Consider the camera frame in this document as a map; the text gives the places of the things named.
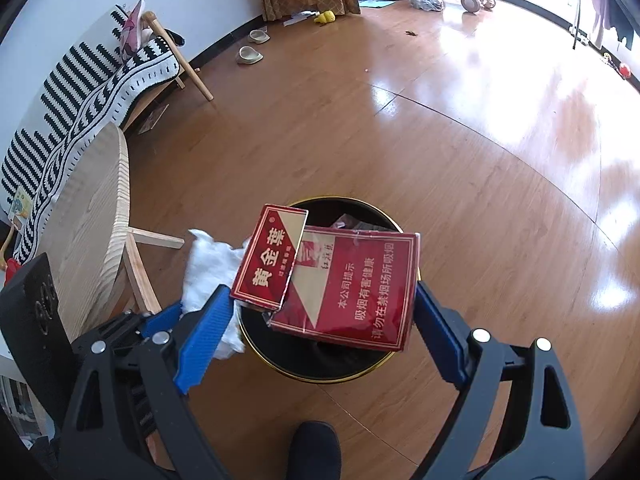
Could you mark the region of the white tissue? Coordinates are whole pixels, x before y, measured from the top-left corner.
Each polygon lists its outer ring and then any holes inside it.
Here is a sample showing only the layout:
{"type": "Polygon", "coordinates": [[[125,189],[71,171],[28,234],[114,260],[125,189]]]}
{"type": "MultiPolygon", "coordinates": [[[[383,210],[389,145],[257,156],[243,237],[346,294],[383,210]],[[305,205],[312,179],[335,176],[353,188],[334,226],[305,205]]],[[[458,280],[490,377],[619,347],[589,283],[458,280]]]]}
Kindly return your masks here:
{"type": "MultiPolygon", "coordinates": [[[[216,242],[208,233],[190,229],[194,237],[186,263],[186,273],[182,285],[182,313],[201,310],[219,285],[232,287],[235,275],[243,260],[248,240],[241,247],[234,248],[225,242],[216,242]]],[[[233,315],[214,358],[226,360],[245,350],[240,329],[240,306],[232,301],[233,315]]]]}

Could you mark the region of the small red cigarette pack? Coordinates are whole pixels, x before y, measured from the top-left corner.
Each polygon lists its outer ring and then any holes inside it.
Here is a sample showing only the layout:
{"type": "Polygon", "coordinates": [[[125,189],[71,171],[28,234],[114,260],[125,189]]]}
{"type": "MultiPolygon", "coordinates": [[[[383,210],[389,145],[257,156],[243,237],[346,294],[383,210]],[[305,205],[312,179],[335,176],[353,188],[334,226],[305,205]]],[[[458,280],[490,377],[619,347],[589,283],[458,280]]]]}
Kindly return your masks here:
{"type": "Polygon", "coordinates": [[[254,310],[277,312],[284,303],[307,222],[305,209],[265,204],[231,287],[231,297],[254,310]]]}

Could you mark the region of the large red cigarette carton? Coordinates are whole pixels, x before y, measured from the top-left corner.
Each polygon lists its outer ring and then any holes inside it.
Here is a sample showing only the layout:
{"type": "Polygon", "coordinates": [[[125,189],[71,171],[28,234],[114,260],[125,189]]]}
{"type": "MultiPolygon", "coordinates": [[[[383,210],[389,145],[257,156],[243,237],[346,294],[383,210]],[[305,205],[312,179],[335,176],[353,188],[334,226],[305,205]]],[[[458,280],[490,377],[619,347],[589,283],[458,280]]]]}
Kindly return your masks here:
{"type": "Polygon", "coordinates": [[[420,235],[308,226],[273,330],[331,344],[405,349],[418,284],[420,235]]]}

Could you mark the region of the black gold-rimmed trash bin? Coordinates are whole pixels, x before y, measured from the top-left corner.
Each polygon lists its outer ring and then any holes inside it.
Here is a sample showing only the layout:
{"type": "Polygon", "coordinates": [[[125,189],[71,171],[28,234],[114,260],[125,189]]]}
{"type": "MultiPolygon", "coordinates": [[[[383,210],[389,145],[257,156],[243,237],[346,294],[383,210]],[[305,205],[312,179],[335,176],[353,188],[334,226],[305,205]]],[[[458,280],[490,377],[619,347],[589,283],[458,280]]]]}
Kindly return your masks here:
{"type": "MultiPolygon", "coordinates": [[[[300,200],[297,208],[308,211],[308,226],[331,228],[342,214],[360,220],[384,217],[402,232],[399,224],[382,209],[364,200],[344,196],[321,196],[300,200]]],[[[241,311],[241,328],[254,352],[279,373],[312,384],[339,384],[372,372],[397,352],[360,349],[344,344],[331,344],[273,330],[268,326],[272,313],[251,308],[241,311]]]]}

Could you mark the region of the trash pile in bin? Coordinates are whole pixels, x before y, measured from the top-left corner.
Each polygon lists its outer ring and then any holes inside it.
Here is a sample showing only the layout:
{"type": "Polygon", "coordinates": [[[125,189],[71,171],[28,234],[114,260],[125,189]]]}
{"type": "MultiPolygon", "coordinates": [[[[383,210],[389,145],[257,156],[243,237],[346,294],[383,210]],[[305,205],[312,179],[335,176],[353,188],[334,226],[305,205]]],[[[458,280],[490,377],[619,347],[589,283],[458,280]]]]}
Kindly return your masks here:
{"type": "Polygon", "coordinates": [[[332,229],[354,230],[354,231],[376,231],[394,232],[395,227],[389,224],[384,217],[374,217],[372,219],[360,220],[351,214],[342,214],[331,224],[332,229]]]}

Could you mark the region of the round wooden coffee table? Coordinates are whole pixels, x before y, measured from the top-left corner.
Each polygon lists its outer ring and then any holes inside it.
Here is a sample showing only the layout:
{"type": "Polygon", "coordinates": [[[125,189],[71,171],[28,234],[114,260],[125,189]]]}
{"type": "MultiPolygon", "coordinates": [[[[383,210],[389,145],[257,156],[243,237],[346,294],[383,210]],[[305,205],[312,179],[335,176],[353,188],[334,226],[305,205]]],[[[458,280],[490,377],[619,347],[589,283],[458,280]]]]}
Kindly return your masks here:
{"type": "Polygon", "coordinates": [[[89,144],[53,205],[38,252],[50,261],[58,315],[71,340],[128,308],[157,313],[160,302],[140,244],[179,249],[184,240],[130,226],[128,148],[108,124],[89,144]]]}

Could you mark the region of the black foam microphone tip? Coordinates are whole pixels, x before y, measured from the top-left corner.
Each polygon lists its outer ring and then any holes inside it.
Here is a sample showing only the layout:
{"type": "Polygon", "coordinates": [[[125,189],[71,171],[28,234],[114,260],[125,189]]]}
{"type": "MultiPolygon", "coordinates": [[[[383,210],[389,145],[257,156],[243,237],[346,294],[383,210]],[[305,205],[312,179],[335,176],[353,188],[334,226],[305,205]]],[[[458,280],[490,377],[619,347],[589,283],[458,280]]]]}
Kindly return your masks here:
{"type": "Polygon", "coordinates": [[[288,448],[286,480],[340,480],[342,451],[334,428],[307,420],[295,430],[288,448]]]}

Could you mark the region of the black white striped sofa cover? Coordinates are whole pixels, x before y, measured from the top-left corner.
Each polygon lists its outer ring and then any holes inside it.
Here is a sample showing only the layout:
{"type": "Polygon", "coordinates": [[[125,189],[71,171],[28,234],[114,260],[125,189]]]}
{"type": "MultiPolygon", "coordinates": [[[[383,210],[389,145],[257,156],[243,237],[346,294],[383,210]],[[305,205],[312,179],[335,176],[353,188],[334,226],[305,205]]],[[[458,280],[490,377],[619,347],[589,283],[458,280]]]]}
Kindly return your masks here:
{"type": "Polygon", "coordinates": [[[113,6],[56,62],[16,129],[1,165],[1,209],[9,212],[17,192],[32,201],[13,259],[24,264],[38,252],[54,202],[80,156],[108,124],[120,127],[130,102],[125,89],[140,70],[166,66],[165,41],[151,39],[122,62],[119,36],[128,18],[113,6]]]}

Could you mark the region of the red ball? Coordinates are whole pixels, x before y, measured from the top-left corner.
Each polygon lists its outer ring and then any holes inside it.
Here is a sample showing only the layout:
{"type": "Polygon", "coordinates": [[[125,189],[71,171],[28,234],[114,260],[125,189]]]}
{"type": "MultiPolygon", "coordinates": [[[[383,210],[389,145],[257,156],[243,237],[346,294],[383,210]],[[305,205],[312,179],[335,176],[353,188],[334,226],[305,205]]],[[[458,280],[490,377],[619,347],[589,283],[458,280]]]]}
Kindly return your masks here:
{"type": "Polygon", "coordinates": [[[631,77],[631,69],[625,63],[620,63],[620,66],[618,66],[618,71],[620,72],[620,76],[622,76],[624,79],[629,79],[631,77]]]}

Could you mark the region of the far beige slipper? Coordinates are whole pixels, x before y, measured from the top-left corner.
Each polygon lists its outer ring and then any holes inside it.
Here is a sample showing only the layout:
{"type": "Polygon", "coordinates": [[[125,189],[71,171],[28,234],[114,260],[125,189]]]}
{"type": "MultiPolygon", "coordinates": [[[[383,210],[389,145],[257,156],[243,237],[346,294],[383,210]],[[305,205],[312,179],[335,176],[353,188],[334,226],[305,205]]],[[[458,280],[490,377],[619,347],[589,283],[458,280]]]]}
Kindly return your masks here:
{"type": "Polygon", "coordinates": [[[248,41],[252,44],[265,44],[270,40],[270,36],[262,29],[251,30],[248,34],[248,41]]]}

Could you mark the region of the white paper on floor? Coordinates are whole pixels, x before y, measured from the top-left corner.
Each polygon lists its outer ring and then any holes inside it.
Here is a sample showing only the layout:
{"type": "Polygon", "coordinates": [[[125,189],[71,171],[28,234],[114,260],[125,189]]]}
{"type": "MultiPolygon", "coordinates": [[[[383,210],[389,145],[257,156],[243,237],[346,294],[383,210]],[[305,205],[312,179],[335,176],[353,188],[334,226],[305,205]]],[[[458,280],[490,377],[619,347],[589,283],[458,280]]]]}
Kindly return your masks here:
{"type": "Polygon", "coordinates": [[[300,11],[300,12],[292,15],[287,20],[285,20],[283,22],[283,25],[284,26],[292,26],[292,25],[301,23],[303,21],[306,21],[306,20],[308,20],[308,18],[315,18],[318,14],[319,14],[318,11],[311,11],[311,10],[300,11]]]}

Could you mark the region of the yellow toy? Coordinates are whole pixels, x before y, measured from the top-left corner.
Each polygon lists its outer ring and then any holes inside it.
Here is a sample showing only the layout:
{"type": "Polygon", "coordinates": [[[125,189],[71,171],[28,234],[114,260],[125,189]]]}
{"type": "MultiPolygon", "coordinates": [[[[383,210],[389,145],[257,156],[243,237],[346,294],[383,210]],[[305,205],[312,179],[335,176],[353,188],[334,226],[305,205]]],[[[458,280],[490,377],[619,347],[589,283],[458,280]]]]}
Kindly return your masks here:
{"type": "Polygon", "coordinates": [[[326,25],[331,24],[336,21],[336,16],[331,10],[324,11],[319,13],[315,18],[314,22],[318,25],[326,25]]]}

